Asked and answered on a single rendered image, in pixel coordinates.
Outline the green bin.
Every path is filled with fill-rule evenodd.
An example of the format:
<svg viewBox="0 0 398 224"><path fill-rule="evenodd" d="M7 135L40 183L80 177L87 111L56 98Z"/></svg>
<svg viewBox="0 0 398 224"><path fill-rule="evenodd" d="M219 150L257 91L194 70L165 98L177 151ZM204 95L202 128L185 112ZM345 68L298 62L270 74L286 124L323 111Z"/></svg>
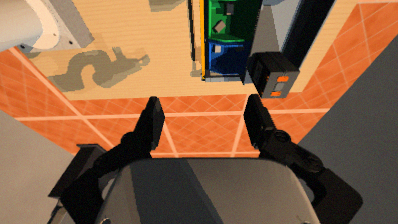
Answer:
<svg viewBox="0 0 398 224"><path fill-rule="evenodd" d="M234 14L226 15L226 2L230 1L235 1ZM223 42L252 41L259 4L260 0L208 0L208 35L210 39ZM215 26L221 19L226 26L218 33Z"/></svg>

